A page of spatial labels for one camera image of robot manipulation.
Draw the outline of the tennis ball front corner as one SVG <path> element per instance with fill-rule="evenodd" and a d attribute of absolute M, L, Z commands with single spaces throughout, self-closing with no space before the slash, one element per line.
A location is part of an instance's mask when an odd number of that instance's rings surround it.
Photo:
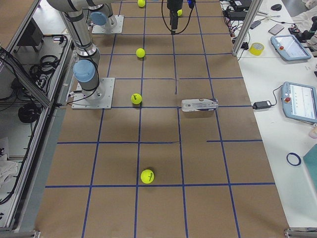
<path fill-rule="evenodd" d="M 140 175 L 141 182 L 144 184 L 150 184 L 154 181 L 155 175 L 151 169 L 145 169 Z"/>

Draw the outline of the tennis ball near base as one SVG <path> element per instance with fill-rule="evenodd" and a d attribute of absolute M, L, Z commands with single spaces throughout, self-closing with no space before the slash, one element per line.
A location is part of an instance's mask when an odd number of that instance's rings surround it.
<path fill-rule="evenodd" d="M 134 93 L 131 95 L 131 102 L 133 105 L 139 105 L 142 102 L 142 95 Z"/>

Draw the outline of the black power adapter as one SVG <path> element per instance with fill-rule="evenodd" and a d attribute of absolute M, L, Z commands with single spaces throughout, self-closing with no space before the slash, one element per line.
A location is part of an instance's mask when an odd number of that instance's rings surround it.
<path fill-rule="evenodd" d="M 270 107 L 272 107 L 272 103 L 269 100 L 257 101 L 257 102 L 254 102 L 252 105 L 252 108 L 254 110 L 268 109 Z"/>

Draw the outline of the black smartphone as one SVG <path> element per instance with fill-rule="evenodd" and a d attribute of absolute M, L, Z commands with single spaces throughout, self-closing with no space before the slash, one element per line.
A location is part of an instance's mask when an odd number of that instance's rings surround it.
<path fill-rule="evenodd" d="M 284 26 L 280 25 L 280 24 L 276 24 L 274 25 L 272 28 L 270 28 L 268 30 L 268 33 L 272 34 L 272 35 L 277 35 L 279 32 L 281 32 L 284 29 Z"/>

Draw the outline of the aluminium frame post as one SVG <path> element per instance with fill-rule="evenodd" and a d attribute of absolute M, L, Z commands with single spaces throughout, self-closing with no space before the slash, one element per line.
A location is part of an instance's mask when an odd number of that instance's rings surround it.
<path fill-rule="evenodd" d="M 243 22 L 243 25 L 239 31 L 239 34 L 237 36 L 237 39 L 235 41 L 235 44 L 232 49 L 232 55 L 237 56 L 239 50 L 241 49 L 242 43 L 244 42 L 245 37 L 247 36 L 247 33 L 250 29 L 250 26 L 257 15 L 257 12 L 262 4 L 262 0 L 253 0 L 249 10 L 247 12 L 246 18 Z"/>

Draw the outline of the teal box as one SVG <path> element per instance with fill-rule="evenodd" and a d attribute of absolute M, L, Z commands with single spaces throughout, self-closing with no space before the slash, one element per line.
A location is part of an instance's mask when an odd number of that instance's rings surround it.
<path fill-rule="evenodd" d="M 310 178 L 317 187 L 317 145 L 315 144 L 303 157 Z"/>

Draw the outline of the white tennis ball can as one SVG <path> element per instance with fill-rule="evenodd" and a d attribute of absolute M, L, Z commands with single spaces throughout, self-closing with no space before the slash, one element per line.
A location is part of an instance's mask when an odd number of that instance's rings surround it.
<path fill-rule="evenodd" d="M 211 99 L 185 99 L 182 100 L 183 112 L 199 112 L 199 111 L 213 111 L 218 108 L 218 100 Z"/>

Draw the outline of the Wilson tennis ball far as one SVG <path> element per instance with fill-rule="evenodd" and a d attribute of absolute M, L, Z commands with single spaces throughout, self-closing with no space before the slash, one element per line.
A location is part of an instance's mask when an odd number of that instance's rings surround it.
<path fill-rule="evenodd" d="M 145 1 L 145 0 L 138 0 L 138 1 L 137 1 L 137 5 L 138 5 L 138 7 L 140 7 L 140 8 L 144 8 L 145 5 L 146 5 L 146 1 Z"/>

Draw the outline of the teach pendant upper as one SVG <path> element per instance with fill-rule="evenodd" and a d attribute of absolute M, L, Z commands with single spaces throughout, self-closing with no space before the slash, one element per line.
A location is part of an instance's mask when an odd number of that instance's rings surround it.
<path fill-rule="evenodd" d="M 309 60 L 312 57 L 294 35 L 272 36 L 270 43 L 284 61 Z"/>

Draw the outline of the tennis ball table middle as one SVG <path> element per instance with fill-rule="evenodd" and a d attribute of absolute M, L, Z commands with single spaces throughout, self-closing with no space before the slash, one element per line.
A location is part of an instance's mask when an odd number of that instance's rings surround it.
<path fill-rule="evenodd" d="M 138 58 L 143 58 L 144 56 L 146 55 L 146 52 L 145 52 L 145 50 L 143 49 L 143 48 L 138 48 L 137 50 L 136 50 L 136 56 L 138 57 Z"/>

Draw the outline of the teach pendant lower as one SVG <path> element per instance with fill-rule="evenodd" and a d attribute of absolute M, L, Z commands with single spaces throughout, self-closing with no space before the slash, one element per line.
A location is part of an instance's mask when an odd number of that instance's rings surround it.
<path fill-rule="evenodd" d="M 309 85 L 284 82 L 281 88 L 282 109 L 286 117 L 317 122 L 317 91 Z"/>

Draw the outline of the teach pendant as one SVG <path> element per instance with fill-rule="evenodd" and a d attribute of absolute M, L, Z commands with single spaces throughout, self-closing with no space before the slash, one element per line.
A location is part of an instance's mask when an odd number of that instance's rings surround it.
<path fill-rule="evenodd" d="M 284 82 L 281 88 L 282 109 L 286 117 L 317 122 L 317 91 L 309 85 Z"/>
<path fill-rule="evenodd" d="M 270 43 L 284 61 L 309 60 L 312 57 L 294 35 L 272 36 Z"/>

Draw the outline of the yellow tape roll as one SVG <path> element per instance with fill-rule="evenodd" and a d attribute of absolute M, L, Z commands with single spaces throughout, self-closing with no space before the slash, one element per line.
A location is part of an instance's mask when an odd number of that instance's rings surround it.
<path fill-rule="evenodd" d="M 260 56 L 263 51 L 264 51 L 264 45 L 258 42 L 252 43 L 249 49 L 249 52 L 254 56 Z"/>

